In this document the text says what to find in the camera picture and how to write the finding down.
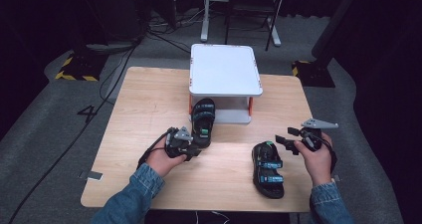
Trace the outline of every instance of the sandal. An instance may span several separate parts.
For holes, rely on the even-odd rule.
[[[209,99],[202,99],[192,109],[192,144],[205,148],[211,143],[211,131],[215,119],[215,104]]]
[[[276,146],[271,141],[261,142],[252,149],[254,184],[266,197],[280,199],[285,195],[284,178],[277,172],[283,167]]]

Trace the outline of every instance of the denim sleeve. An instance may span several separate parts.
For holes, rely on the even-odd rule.
[[[310,223],[354,223],[334,182],[313,188]]]
[[[164,180],[144,163],[130,177],[129,184],[96,213],[92,223],[139,223],[163,186]]]

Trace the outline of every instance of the gray carpet floor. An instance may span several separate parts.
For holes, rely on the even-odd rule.
[[[327,18],[281,18],[277,30],[281,47],[264,51],[266,34],[234,31],[229,44],[251,46],[261,74],[292,75],[291,62],[312,61],[317,38]],[[223,18],[211,20],[210,44],[224,43]],[[201,23],[161,35],[189,51],[200,43]],[[190,54],[168,42],[148,36],[134,50],[130,66],[189,69]],[[8,223],[13,212],[41,176],[61,154],[72,146],[41,182],[20,209],[14,223],[89,223],[98,210],[81,204],[85,181],[81,171],[90,170],[100,147],[106,125],[118,96],[119,83],[91,124],[76,142],[85,124],[77,113],[88,106],[98,108],[117,81],[127,55],[108,58],[99,82],[55,80],[69,51],[48,64],[49,84],[39,93],[0,142],[0,223]],[[304,87],[314,118],[338,122],[338,129],[326,132],[334,141],[338,163],[334,175],[341,195],[356,223],[402,223],[390,181],[371,151],[353,112],[355,86],[351,77],[335,61],[328,66],[336,84],[331,88]],[[301,213],[300,223],[309,215]],[[298,223],[291,214],[291,222]]]

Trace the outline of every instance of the black chair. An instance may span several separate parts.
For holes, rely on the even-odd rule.
[[[279,14],[282,0],[229,0],[228,8],[226,12],[226,38],[225,44],[229,37],[229,30],[245,30],[239,28],[230,27],[231,17],[242,16],[242,17],[265,17],[265,20],[261,26],[263,28],[268,22],[268,18],[271,17],[271,24],[269,25],[269,36],[267,40],[266,51],[270,45],[276,19]]]

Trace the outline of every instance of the wooden table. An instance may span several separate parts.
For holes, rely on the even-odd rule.
[[[260,75],[264,92],[254,99],[247,125],[216,124],[212,142],[199,156],[175,167],[153,199],[152,209],[307,212],[312,182],[303,158],[276,144],[284,167],[282,199],[261,195],[252,181],[254,145],[275,142],[288,126],[312,117],[301,82],[296,77]],[[101,181],[88,180],[82,196],[87,207],[102,207],[122,190],[146,149],[169,127],[186,126],[189,71],[132,67],[127,70],[92,171]]]

